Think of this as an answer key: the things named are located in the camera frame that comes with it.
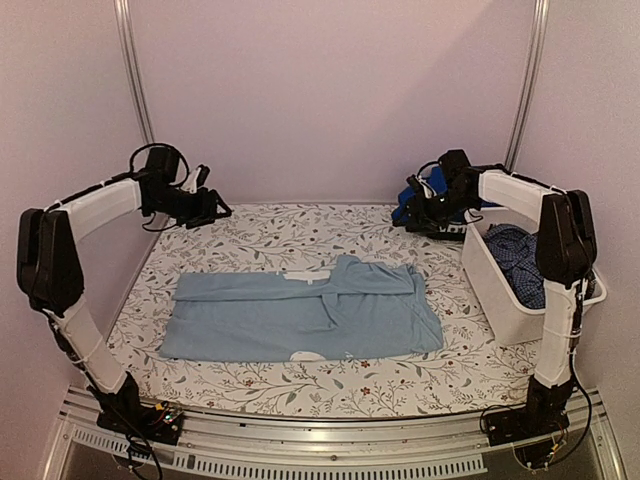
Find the blue pleated skirt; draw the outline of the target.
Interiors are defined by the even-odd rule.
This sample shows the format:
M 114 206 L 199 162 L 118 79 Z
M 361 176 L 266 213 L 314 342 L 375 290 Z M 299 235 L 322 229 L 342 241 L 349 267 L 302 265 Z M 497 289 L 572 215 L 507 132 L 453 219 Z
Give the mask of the blue pleated skirt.
M 407 187 L 397 196 L 397 206 L 391 213 L 394 227 L 425 225 L 435 227 L 437 222 L 427 215 L 429 200 L 437 199 L 448 192 L 443 170 L 435 161 L 423 165 L 419 171 L 407 178 Z

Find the light blue shirt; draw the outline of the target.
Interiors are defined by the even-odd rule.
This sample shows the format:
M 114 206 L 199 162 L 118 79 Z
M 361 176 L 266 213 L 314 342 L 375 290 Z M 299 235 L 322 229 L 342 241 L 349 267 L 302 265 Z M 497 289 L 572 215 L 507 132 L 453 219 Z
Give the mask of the light blue shirt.
M 423 276 L 341 255 L 330 270 L 185 273 L 160 347 L 212 362 L 377 359 L 444 343 Z

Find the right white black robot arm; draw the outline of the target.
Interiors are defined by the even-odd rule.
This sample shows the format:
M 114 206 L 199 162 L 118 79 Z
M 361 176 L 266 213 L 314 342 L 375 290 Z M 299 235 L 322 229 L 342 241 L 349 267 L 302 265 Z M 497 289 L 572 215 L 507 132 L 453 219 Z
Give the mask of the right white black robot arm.
M 552 393 L 570 389 L 597 256 L 588 195 L 545 185 L 500 164 L 473 166 L 462 150 L 449 150 L 425 166 L 441 175 L 444 190 L 435 190 L 420 173 L 409 176 L 393 224 L 434 239 L 463 239 L 463 267 L 495 339 L 505 345 L 540 341 L 530 387 Z M 542 278 L 542 307 L 518 299 L 514 268 L 499 266 L 489 249 L 489 235 L 508 220 L 535 236 L 533 269 Z M 454 232 L 456 226 L 465 232 Z

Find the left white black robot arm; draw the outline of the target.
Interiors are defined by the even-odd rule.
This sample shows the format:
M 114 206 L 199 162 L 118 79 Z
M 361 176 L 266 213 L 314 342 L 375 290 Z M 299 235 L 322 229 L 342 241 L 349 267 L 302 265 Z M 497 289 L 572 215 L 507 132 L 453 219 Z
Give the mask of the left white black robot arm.
M 206 187 L 205 165 L 186 168 L 174 146 L 142 147 L 143 168 L 128 168 L 47 208 L 29 208 L 19 218 L 16 276 L 32 310 L 47 316 L 71 361 L 103 395 L 128 390 L 127 373 L 112 355 L 85 298 L 77 244 L 112 221 L 134 212 L 145 218 L 164 214 L 175 226 L 194 229 L 228 218 L 232 211 L 219 193 Z

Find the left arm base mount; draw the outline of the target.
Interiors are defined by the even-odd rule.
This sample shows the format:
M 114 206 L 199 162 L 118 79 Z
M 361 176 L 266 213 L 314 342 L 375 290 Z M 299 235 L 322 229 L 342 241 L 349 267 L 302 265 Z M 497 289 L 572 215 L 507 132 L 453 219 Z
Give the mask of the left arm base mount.
M 141 403 L 139 387 L 130 373 L 116 393 L 104 393 L 94 386 L 88 390 L 100 405 L 97 425 L 141 440 L 176 446 L 184 423 L 183 412 L 162 401 L 156 406 Z

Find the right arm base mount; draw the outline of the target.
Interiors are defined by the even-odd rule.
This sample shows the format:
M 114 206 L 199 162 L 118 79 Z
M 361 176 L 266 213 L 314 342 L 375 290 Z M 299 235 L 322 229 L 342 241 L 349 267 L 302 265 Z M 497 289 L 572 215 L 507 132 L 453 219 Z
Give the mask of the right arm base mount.
M 491 446 L 560 432 L 569 427 L 566 404 L 573 388 L 572 379 L 561 385 L 546 387 L 531 377 L 525 405 L 483 413 L 481 431 L 488 437 Z

